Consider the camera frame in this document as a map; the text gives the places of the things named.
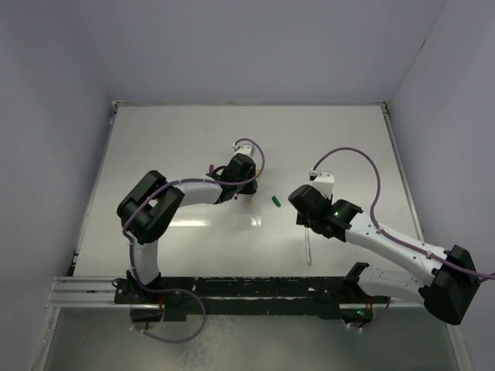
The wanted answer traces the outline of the green marker pen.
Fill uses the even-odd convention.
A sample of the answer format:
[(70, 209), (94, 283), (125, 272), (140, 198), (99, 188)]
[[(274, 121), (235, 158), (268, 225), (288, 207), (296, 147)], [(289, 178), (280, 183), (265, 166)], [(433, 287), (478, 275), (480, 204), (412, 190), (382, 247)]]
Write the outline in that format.
[(308, 266), (312, 266), (311, 244), (309, 228), (305, 228), (306, 261)]

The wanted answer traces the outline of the green pen cap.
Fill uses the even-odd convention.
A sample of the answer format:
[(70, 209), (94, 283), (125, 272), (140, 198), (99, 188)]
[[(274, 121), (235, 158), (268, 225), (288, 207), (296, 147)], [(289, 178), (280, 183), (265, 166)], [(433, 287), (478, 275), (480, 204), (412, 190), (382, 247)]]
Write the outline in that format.
[(281, 206), (281, 203), (276, 196), (272, 196), (271, 200), (277, 207)]

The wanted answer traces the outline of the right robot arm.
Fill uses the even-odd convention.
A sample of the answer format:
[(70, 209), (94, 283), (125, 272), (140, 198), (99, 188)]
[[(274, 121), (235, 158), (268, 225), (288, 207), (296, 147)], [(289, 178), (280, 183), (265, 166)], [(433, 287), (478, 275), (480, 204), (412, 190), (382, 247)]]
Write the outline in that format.
[(296, 222), (327, 239), (367, 249), (401, 267), (386, 271), (355, 264), (344, 283), (352, 302), (384, 296), (416, 302), (437, 319), (460, 325), (480, 288), (470, 252), (458, 245), (447, 250), (375, 226), (370, 214), (346, 200), (332, 201), (311, 185), (293, 191), (289, 202)]

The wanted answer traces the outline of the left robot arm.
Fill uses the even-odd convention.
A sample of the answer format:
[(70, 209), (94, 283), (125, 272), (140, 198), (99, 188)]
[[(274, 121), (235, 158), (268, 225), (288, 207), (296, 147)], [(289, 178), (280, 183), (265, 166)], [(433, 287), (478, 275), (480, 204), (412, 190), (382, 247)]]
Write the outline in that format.
[(236, 152), (225, 166), (200, 179), (169, 182), (156, 170), (146, 173), (117, 208), (123, 235), (129, 242), (128, 275), (135, 282), (132, 294), (142, 303), (159, 295), (158, 242), (178, 209), (194, 205), (219, 205), (236, 195), (252, 196), (258, 184), (251, 155)]

